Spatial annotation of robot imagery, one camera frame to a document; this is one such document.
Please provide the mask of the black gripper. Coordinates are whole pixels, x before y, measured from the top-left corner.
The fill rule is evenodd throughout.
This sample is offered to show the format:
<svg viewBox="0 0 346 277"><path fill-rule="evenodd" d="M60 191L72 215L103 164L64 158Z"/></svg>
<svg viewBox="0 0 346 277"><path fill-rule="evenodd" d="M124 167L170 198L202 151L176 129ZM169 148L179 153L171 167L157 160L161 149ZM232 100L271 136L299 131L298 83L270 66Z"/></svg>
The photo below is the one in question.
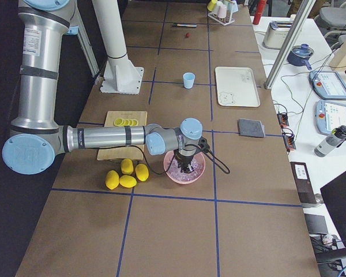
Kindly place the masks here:
<svg viewBox="0 0 346 277"><path fill-rule="evenodd" d="M174 159L177 161L177 167L181 173L192 173L193 166L191 165L194 157L203 152L207 154L210 150L210 146L207 139L201 137L196 144L186 144L181 150L174 150Z"/></svg>

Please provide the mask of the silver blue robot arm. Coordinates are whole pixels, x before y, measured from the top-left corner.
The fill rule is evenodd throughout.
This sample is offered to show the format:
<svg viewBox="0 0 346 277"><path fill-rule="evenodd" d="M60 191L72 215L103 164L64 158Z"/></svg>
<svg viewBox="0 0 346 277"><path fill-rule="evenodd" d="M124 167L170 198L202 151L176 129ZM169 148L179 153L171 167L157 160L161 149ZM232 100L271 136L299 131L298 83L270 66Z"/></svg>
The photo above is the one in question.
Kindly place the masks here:
<svg viewBox="0 0 346 277"><path fill-rule="evenodd" d="M2 148L8 168L20 174L38 174L49 168L58 154L75 149L137 147L146 145L151 155L169 151L183 173L191 161L209 147L202 124L194 118L177 128L146 126L72 128L54 121L62 37L73 24L81 24L76 1L20 1L18 16L24 22L20 102L18 116Z"/></svg>

